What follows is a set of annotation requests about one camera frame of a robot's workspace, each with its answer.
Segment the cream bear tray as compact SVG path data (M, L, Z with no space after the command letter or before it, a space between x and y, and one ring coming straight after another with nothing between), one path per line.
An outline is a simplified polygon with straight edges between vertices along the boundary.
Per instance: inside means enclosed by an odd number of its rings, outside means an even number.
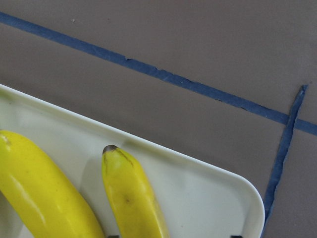
M245 178L2 85L0 126L39 145L63 170L104 232L119 233L102 182L109 144L137 158L173 238L258 238L264 206Z

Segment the yellow banana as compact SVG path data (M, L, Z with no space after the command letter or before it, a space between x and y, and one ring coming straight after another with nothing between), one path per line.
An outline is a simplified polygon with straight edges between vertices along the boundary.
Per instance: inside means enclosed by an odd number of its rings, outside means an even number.
M88 203L27 137L0 132L0 190L36 238L103 238Z
M108 145L102 153L106 195L123 238L168 238L167 224L140 162Z

